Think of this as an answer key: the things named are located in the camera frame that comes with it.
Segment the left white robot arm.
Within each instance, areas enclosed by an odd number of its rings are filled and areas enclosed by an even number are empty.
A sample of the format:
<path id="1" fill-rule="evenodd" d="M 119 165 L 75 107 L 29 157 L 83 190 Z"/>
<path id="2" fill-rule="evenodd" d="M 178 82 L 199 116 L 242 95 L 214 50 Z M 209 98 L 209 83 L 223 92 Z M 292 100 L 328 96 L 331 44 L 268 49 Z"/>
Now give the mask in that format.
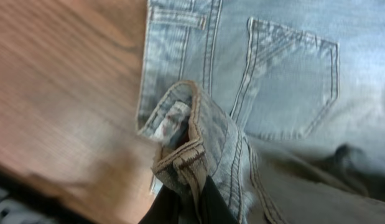
<path id="1" fill-rule="evenodd" d="M 194 214 L 189 215 L 186 206 L 181 202 L 181 198 L 173 190 L 163 186 L 150 209 L 139 222 L 142 224 L 237 222 L 210 176 L 206 178 L 198 201 L 200 221 Z M 91 222 L 58 200 L 0 172 L 0 223 L 89 224 Z"/>

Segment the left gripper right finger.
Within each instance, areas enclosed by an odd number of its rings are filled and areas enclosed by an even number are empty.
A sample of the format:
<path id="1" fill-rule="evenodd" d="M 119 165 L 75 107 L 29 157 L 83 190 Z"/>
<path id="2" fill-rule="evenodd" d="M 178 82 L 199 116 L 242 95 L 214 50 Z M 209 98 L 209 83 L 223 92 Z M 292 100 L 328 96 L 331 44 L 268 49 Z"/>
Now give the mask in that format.
<path id="1" fill-rule="evenodd" d="M 237 224 L 213 179 L 208 176 L 199 200 L 202 224 Z"/>

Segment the light blue denim shorts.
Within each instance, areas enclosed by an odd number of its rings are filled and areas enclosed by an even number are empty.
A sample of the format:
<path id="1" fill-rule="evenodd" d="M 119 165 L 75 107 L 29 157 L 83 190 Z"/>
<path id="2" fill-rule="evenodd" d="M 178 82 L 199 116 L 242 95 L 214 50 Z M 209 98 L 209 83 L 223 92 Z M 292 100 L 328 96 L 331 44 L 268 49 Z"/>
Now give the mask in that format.
<path id="1" fill-rule="evenodd" d="M 137 129 L 198 221 L 385 223 L 385 1 L 149 1 Z"/>

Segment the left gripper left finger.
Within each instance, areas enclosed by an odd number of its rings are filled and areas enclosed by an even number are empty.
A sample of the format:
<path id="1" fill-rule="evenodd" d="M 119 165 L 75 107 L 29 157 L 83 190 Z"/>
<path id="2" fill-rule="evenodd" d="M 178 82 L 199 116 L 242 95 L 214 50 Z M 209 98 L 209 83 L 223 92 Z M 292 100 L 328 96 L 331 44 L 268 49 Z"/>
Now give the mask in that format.
<path id="1" fill-rule="evenodd" d="M 179 208 L 179 195 L 163 185 L 139 224 L 178 224 Z"/>

